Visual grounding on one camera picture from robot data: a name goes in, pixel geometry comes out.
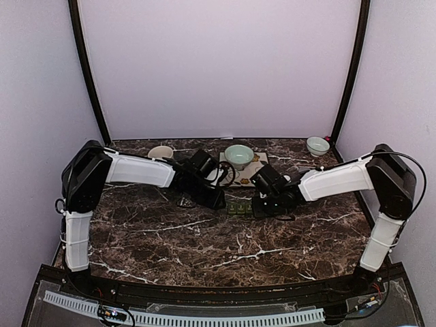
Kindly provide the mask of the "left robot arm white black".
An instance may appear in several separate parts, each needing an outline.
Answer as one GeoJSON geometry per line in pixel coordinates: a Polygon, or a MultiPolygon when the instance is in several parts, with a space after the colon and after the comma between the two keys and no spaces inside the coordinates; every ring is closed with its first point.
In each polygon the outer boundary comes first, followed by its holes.
{"type": "Polygon", "coordinates": [[[200,206],[225,208],[225,193],[219,185],[224,171],[219,162],[203,150],[176,161],[128,155],[88,141],[61,174],[61,197],[55,202],[63,216],[61,240],[66,268],[73,272],[70,287],[82,297],[96,291],[96,282],[84,270],[89,268],[89,228],[105,185],[133,183],[172,188],[187,194],[200,206]]]}

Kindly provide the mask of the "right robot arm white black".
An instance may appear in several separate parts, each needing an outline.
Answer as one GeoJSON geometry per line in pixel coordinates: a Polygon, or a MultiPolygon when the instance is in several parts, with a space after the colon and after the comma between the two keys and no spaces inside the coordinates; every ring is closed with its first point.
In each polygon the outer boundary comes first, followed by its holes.
{"type": "Polygon", "coordinates": [[[359,271],[348,279],[348,290],[363,295],[374,284],[385,257],[396,245],[404,225],[422,202],[416,198],[417,178],[406,164],[413,157],[378,144],[362,157],[331,167],[301,170],[294,176],[279,174],[264,165],[250,181],[258,190],[251,200],[256,218],[290,214],[297,206],[342,193],[373,190],[379,213],[360,257],[359,271]]]}

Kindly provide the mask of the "green pill organizer box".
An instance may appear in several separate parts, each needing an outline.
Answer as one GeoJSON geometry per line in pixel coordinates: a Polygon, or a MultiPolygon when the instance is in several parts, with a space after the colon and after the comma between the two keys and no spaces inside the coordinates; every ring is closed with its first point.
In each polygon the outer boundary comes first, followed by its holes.
{"type": "Polygon", "coordinates": [[[253,209],[250,202],[228,202],[228,215],[252,216],[253,209]]]}

